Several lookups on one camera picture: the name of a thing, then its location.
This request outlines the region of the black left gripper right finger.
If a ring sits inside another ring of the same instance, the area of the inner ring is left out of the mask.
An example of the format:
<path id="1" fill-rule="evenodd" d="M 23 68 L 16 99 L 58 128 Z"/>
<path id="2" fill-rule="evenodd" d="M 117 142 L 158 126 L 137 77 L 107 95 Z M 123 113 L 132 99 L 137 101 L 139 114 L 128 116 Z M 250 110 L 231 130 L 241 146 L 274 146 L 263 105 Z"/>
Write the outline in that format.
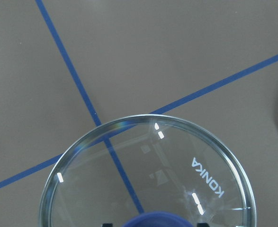
<path id="1" fill-rule="evenodd" d="M 197 223 L 197 227 L 207 227 L 207 223 Z"/>

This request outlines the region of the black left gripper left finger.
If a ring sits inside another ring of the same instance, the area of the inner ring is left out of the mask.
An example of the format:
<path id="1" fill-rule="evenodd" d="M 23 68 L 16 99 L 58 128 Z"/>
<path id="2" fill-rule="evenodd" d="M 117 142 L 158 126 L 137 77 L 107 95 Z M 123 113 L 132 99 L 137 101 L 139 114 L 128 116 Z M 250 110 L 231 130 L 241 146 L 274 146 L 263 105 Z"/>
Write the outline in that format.
<path id="1" fill-rule="evenodd" d="M 112 223 L 103 223 L 102 227 L 112 227 Z"/>

